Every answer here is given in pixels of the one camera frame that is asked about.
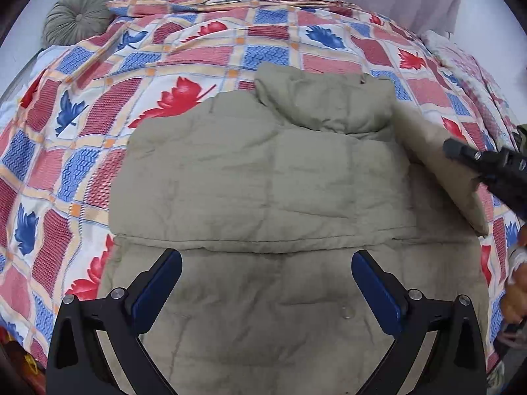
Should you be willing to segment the person right hand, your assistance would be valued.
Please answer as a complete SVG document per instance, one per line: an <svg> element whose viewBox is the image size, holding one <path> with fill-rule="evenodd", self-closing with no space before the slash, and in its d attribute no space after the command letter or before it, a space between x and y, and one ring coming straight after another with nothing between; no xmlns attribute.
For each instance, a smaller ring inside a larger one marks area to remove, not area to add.
<svg viewBox="0 0 527 395"><path fill-rule="evenodd" d="M527 312L526 225L519 231L516 244L510 250L508 264L510 273L500 308L508 324L519 324Z"/></svg>

